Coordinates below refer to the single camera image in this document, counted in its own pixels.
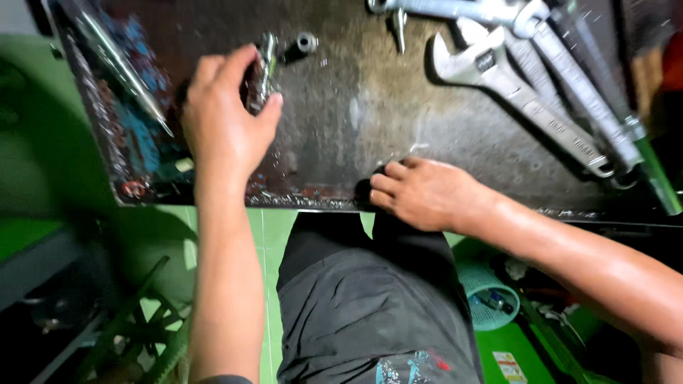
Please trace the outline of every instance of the plastic basket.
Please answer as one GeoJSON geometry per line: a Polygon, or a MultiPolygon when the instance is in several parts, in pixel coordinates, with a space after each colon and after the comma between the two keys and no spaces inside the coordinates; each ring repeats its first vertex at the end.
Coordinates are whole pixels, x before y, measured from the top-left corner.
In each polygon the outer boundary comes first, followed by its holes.
{"type": "Polygon", "coordinates": [[[472,314],[472,325],[476,331],[498,329],[511,322],[517,316],[520,305],[517,292],[503,284],[490,268],[476,262],[456,263],[456,266],[458,269],[458,279],[464,286],[465,294],[467,295],[467,303],[472,314]],[[474,295],[487,289],[496,289],[512,305],[514,311],[511,314],[506,314],[503,311],[489,308],[482,303],[473,303],[474,295]]]}

